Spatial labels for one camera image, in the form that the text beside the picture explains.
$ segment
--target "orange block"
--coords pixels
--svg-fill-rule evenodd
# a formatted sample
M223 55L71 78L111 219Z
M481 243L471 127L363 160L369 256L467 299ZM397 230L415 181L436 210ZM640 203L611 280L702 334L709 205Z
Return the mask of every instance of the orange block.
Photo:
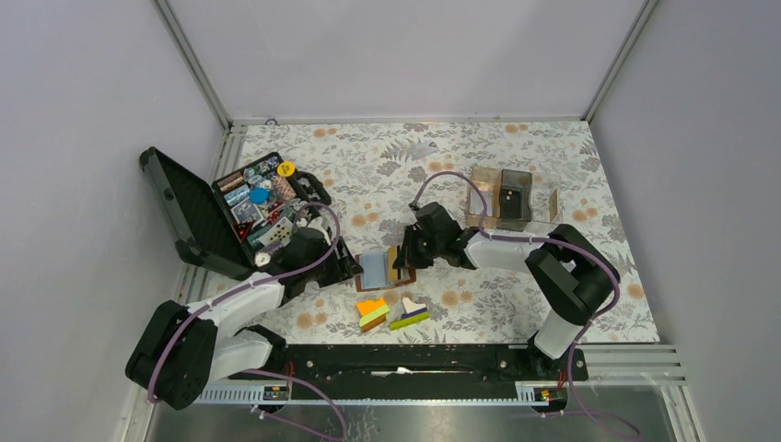
M371 313L372 311L382 307L385 305L385 299L370 299L368 301L360 301L356 302L356 307L358 307L358 313L361 314L361 316L366 316L367 314Z

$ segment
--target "gray floor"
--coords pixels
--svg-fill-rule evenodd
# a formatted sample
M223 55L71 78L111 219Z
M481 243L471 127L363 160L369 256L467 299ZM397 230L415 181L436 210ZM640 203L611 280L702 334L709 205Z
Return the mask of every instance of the gray floor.
M635 423L643 432L643 440L675 440L664 402L653 388L600 387L598 396L585 387L580 391L591 410L617 413ZM350 406L344 407L344 411L350 425L347 440L355 442L621 440L602 432L586 416L529 419L522 416L534 411L526 407ZM333 435L341 431L339 421L327 406L290 405L279 413ZM288 425L268 419L260 421L245 406L192 405L175 412L163 405L155 411L146 440L314 442L320 439Z

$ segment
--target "green block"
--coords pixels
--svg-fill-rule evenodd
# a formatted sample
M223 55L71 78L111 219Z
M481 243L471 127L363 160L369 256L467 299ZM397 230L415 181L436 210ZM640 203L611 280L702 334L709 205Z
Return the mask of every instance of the green block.
M406 327L408 325L416 324L417 322L420 322L421 320L427 320L428 319L428 312L424 311L423 313L415 316L411 316L409 318L406 318L404 320L397 320L395 322L390 323L390 329L391 330L399 330L400 328Z

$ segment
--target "toolbox lid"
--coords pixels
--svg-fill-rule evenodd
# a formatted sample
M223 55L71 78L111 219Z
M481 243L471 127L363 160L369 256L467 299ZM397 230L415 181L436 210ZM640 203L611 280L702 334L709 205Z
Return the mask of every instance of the toolbox lid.
M235 278L249 275L253 267L211 186L154 147L140 161L169 216L182 260Z

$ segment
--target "transparent plastic box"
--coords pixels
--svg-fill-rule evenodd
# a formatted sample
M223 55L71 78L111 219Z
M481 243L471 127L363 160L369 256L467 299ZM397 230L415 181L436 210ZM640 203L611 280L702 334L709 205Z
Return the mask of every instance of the transparent plastic box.
M488 203L485 228L545 234L561 224L561 181L556 175L475 166L472 181ZM478 227L483 203L471 186L468 190L466 221Z

